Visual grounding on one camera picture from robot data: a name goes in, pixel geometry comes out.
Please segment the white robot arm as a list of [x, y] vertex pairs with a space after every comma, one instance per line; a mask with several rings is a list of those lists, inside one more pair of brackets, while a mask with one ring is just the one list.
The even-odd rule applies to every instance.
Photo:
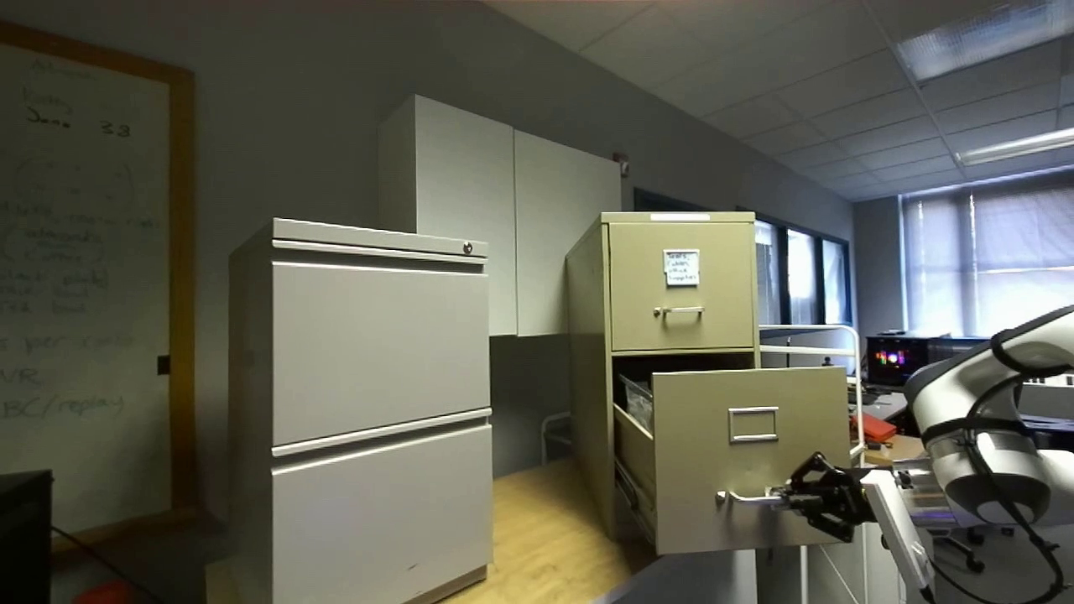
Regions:
[[[985, 345], [930, 363], [907, 381], [910, 412], [930, 464], [930, 478], [958, 518], [1020, 531], [1044, 561], [1052, 579], [1024, 604], [1052, 604], [1067, 589], [1056, 542], [1044, 528], [1072, 521], [1072, 453], [1041, 449], [1016, 415], [1020, 389], [1074, 369], [1074, 307], [1061, 306]], [[941, 604], [930, 561], [907, 501], [910, 478], [895, 471], [831, 465], [821, 453], [803, 459], [779, 501], [837, 540], [860, 522], [877, 522], [903, 579]]]

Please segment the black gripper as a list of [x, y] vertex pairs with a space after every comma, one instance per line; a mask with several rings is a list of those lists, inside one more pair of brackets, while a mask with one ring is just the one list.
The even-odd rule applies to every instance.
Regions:
[[831, 465], [827, 453], [803, 459], [781, 487], [781, 503], [794, 509], [810, 528], [848, 542], [860, 522], [874, 522], [877, 514], [862, 494], [862, 474]]

